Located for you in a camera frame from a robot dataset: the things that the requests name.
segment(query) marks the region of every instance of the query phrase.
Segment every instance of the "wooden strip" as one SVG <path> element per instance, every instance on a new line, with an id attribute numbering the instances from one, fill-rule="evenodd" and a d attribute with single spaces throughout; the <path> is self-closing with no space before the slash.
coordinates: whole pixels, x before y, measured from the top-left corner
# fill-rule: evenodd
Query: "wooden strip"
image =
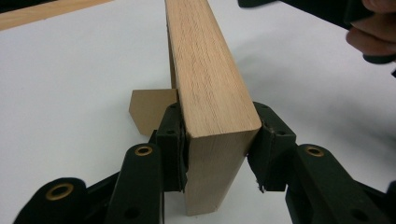
<path id="1" fill-rule="evenodd" d="M 0 31 L 112 0 L 58 0 L 0 14 Z"/>
<path id="2" fill-rule="evenodd" d="M 261 122 L 207 1 L 165 2 L 190 138 L 187 213 L 210 213 L 219 208 Z"/>

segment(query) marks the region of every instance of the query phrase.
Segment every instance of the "light wood plank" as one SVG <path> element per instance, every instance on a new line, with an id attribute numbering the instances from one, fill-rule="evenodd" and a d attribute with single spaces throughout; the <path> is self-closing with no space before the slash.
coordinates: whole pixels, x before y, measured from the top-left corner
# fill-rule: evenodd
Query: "light wood plank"
<path id="1" fill-rule="evenodd" d="M 0 31 L 112 0 L 58 0 L 0 14 Z"/>
<path id="2" fill-rule="evenodd" d="M 190 138 L 189 216 L 216 211 L 261 127 L 206 0 L 166 0 L 179 100 Z"/>

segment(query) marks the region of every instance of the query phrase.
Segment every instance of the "hand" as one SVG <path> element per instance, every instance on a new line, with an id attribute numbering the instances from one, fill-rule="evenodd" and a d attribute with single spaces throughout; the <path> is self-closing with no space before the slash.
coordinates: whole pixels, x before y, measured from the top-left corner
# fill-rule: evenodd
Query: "hand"
<path id="1" fill-rule="evenodd" d="M 346 41 L 365 55 L 396 53 L 396 0 L 361 0 L 374 16 L 352 22 Z"/>

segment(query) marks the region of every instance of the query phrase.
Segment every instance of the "brass grommet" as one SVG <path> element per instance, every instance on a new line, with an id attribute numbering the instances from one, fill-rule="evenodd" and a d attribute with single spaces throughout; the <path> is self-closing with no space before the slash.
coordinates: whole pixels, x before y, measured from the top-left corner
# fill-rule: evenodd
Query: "brass grommet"
<path id="1" fill-rule="evenodd" d="M 74 186 L 70 183 L 62 183 L 55 185 L 46 193 L 46 198 L 49 201 L 57 201 L 67 197 L 74 189 Z"/>
<path id="2" fill-rule="evenodd" d="M 305 149 L 305 152 L 314 157 L 324 156 L 324 152 L 320 148 L 308 147 Z"/>
<path id="3" fill-rule="evenodd" d="M 147 156 L 148 154 L 151 154 L 152 148 L 151 147 L 139 147 L 134 151 L 134 154 L 137 156 Z"/>

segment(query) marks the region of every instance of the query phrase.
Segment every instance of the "white table surface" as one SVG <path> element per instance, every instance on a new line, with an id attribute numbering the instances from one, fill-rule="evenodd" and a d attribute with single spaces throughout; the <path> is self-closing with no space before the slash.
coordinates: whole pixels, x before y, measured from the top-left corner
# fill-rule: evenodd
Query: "white table surface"
<path id="1" fill-rule="evenodd" d="M 209 2 L 252 99 L 298 144 L 326 147 L 386 190 L 396 179 L 394 64 L 366 63 L 345 30 L 282 3 Z M 128 113 L 131 91 L 169 87 L 163 1 L 116 0 L 0 32 L 0 223 L 53 179 L 90 186 L 116 173 L 148 140 Z M 183 195 L 166 193 L 166 221 L 287 224 L 284 196 L 260 194 L 245 162 L 218 212 L 186 217 Z"/>

